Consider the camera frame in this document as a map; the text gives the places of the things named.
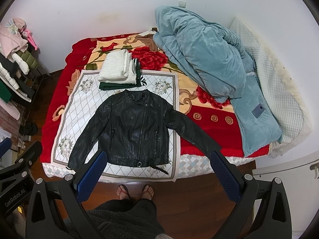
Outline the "black leather jacket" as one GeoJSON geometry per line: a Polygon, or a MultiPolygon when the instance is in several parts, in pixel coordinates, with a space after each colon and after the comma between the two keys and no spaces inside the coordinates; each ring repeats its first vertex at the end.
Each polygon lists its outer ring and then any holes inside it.
{"type": "Polygon", "coordinates": [[[75,142],[68,168],[77,171],[97,145],[112,165],[159,169],[169,162],[171,129],[207,157],[221,149],[202,128],[159,95],[149,90],[124,90],[98,107],[75,142]]]}

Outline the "clothes rack with hanging garments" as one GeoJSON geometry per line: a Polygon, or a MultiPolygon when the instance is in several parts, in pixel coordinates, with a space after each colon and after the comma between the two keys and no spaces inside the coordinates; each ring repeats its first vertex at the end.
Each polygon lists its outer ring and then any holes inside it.
{"type": "Polygon", "coordinates": [[[38,46],[25,20],[11,18],[1,25],[1,79],[28,106],[43,77],[32,51],[38,51],[38,46]]]}

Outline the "person's left foot in sandal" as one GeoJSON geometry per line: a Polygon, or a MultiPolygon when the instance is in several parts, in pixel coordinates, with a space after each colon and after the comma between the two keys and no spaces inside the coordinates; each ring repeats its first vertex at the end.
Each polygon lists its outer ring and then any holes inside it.
{"type": "Polygon", "coordinates": [[[131,199],[127,187],[123,184],[119,185],[116,190],[116,194],[120,200],[129,200],[131,199]]]}

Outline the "person's foot in sandal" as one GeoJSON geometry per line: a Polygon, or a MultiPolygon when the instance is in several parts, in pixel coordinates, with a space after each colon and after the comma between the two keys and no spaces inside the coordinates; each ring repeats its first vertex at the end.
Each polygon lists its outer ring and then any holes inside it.
{"type": "Polygon", "coordinates": [[[119,185],[116,190],[116,194],[120,200],[129,200],[131,199],[127,187],[123,184],[119,185]]]}
{"type": "Polygon", "coordinates": [[[141,199],[152,200],[154,197],[154,189],[151,185],[146,184],[142,189],[141,199]]]}

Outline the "person's dark fuzzy robe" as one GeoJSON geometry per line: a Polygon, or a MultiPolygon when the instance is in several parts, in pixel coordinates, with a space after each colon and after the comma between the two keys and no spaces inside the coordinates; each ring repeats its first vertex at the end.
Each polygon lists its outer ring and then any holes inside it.
{"type": "Polygon", "coordinates": [[[153,201],[110,200],[87,215],[104,238],[156,238],[164,234],[153,201]]]}

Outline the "person's right foot in sandal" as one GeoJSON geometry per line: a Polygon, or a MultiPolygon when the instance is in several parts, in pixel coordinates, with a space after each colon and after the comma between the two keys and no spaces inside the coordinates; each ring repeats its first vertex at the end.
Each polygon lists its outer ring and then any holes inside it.
{"type": "Polygon", "coordinates": [[[142,189],[141,199],[152,200],[154,197],[154,189],[151,185],[146,184],[142,189]]]}

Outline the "white floral diamond-pattern cloth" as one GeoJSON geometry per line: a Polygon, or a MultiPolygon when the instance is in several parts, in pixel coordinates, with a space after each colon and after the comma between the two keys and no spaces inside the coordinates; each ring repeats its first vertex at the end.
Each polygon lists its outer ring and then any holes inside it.
{"type": "MultiPolygon", "coordinates": [[[[51,162],[43,164],[43,169],[49,177],[64,177],[73,171],[67,169],[72,148],[90,118],[95,114],[100,104],[118,90],[103,91],[99,89],[97,79],[99,71],[84,70],[69,96],[68,103],[61,116],[61,122],[51,150],[51,162]]],[[[143,70],[143,85],[140,90],[149,90],[158,94],[175,110],[179,109],[178,75],[171,72],[143,70]]],[[[169,182],[176,181],[179,171],[180,138],[174,130],[169,130],[169,162],[161,165],[166,173],[145,168],[131,168],[107,164],[100,177],[105,183],[126,182],[169,182]]]]}

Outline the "white textured mattress pad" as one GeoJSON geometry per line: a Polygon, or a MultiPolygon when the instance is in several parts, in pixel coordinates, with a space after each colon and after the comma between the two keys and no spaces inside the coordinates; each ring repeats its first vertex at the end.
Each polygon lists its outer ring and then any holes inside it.
{"type": "Polygon", "coordinates": [[[272,142],[269,155],[282,156],[301,144],[312,132],[311,118],[289,72],[266,42],[240,19],[230,26],[255,60],[261,91],[283,134],[272,142]]]}

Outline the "light blue quilt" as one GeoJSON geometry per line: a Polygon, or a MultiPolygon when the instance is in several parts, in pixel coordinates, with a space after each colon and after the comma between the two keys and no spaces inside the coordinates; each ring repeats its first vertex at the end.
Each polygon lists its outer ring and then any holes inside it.
{"type": "Polygon", "coordinates": [[[247,157],[283,134],[261,90],[254,58],[219,23],[180,7],[155,9],[155,44],[218,103],[230,100],[247,157]]]}

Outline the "dark green folded garment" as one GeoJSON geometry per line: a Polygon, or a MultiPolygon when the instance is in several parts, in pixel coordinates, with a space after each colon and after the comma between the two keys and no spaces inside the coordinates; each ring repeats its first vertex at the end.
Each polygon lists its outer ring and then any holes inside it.
{"type": "Polygon", "coordinates": [[[118,89],[127,89],[127,88],[146,86],[147,82],[141,74],[139,60],[133,59],[132,61],[135,64],[135,70],[136,70],[136,82],[135,83],[116,84],[116,83],[101,82],[99,84],[99,89],[103,90],[103,91],[110,91],[110,90],[118,90],[118,89]]]}

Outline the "white fluffy folded garment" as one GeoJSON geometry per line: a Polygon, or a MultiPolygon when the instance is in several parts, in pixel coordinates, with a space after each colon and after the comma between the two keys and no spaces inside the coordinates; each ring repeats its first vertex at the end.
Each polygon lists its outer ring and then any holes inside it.
{"type": "Polygon", "coordinates": [[[97,80],[105,83],[135,83],[136,70],[131,53],[127,50],[112,51],[107,54],[97,80]]]}

